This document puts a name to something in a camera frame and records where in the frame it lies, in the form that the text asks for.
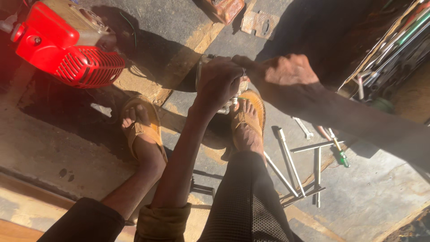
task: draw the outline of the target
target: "foot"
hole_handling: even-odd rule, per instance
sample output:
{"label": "foot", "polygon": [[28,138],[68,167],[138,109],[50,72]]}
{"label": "foot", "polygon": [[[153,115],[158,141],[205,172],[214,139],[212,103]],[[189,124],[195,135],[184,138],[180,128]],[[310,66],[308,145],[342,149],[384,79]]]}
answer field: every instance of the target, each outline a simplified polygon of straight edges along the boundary
{"label": "foot", "polygon": [[[239,111],[243,111],[252,119],[258,121],[257,110],[254,109],[254,106],[248,99],[239,99],[238,104],[236,106],[232,106],[231,109],[230,113],[232,118],[234,118]],[[264,164],[267,166],[266,158],[264,156],[263,139],[255,130],[247,124],[239,124],[233,135],[239,151],[248,150],[258,153],[263,158]]]}
{"label": "foot", "polygon": [[[139,118],[140,122],[144,125],[151,125],[148,117],[148,110],[144,106],[137,105],[136,107],[131,107],[125,111],[123,124],[121,125],[127,137],[133,127],[132,124],[137,118]],[[164,161],[157,143],[147,135],[139,134],[133,142],[133,150],[137,154],[140,168],[151,169],[153,173],[160,178],[166,167],[166,162]]]}

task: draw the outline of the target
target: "red plastic shroud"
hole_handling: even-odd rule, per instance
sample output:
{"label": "red plastic shroud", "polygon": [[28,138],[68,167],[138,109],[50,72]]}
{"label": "red plastic shroud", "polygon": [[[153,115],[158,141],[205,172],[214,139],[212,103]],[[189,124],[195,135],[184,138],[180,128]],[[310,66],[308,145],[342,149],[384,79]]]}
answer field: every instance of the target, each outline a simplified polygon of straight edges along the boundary
{"label": "red plastic shroud", "polygon": [[67,85],[97,88],[112,84],[125,67],[116,52],[75,46],[79,33],[42,2],[36,2],[14,41],[16,54]]}

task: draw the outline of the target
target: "rusty metal plate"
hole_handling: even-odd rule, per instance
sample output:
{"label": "rusty metal plate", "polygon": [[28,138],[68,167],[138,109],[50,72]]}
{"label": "rusty metal plate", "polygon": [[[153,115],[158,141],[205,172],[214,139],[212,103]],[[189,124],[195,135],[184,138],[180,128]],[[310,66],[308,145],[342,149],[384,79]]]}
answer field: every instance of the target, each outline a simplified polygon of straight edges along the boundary
{"label": "rusty metal plate", "polygon": [[204,0],[211,12],[225,25],[229,25],[245,6],[243,0]]}
{"label": "rusty metal plate", "polygon": [[265,12],[247,12],[243,16],[241,30],[251,34],[255,30],[255,35],[267,40],[273,40],[279,17]]}

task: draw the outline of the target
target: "bolt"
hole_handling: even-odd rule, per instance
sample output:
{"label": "bolt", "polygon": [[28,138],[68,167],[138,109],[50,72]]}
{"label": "bolt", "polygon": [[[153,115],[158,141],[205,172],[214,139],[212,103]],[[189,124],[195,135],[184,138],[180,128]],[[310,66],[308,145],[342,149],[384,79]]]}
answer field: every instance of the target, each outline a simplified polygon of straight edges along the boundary
{"label": "bolt", "polygon": [[104,28],[104,23],[102,23],[100,21],[97,21],[97,25],[100,26],[100,27],[102,27],[102,28]]}
{"label": "bolt", "polygon": [[97,18],[97,15],[95,13],[91,12],[91,11],[88,11],[88,14],[90,14],[91,17],[93,17],[93,18]]}

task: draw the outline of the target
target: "brown sandal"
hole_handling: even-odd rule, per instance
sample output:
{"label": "brown sandal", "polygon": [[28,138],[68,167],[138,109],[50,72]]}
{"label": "brown sandal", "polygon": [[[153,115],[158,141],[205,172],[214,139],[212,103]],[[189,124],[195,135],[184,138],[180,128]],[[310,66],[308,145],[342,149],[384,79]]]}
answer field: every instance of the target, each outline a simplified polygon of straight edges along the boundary
{"label": "brown sandal", "polygon": [[[254,109],[257,110],[258,114],[258,122],[254,119],[251,119],[251,117],[244,113],[243,111],[240,111],[237,113],[237,115],[234,117],[234,119],[231,122],[231,130],[234,134],[239,124],[247,124],[249,125],[253,130],[255,130],[259,136],[263,139],[263,131],[264,131],[264,125],[266,123],[266,108],[264,107],[263,99],[261,99],[260,95],[256,93],[253,90],[246,90],[244,91],[239,98],[245,98],[248,99],[251,104],[254,106]],[[234,145],[237,148],[237,143],[233,135],[233,142]]]}
{"label": "brown sandal", "polygon": [[163,147],[163,142],[161,141],[161,124],[160,118],[158,117],[157,111],[155,110],[154,105],[152,104],[149,98],[143,95],[137,95],[130,98],[123,107],[121,112],[121,117],[124,117],[125,111],[137,105],[142,105],[148,110],[149,121],[151,122],[151,126],[144,125],[139,117],[136,115],[136,122],[132,124],[132,129],[127,137],[130,151],[134,158],[137,159],[136,152],[133,150],[133,142],[139,134],[145,134],[150,137],[155,143],[158,145],[158,148],[163,155],[164,161],[167,163],[166,151]]}

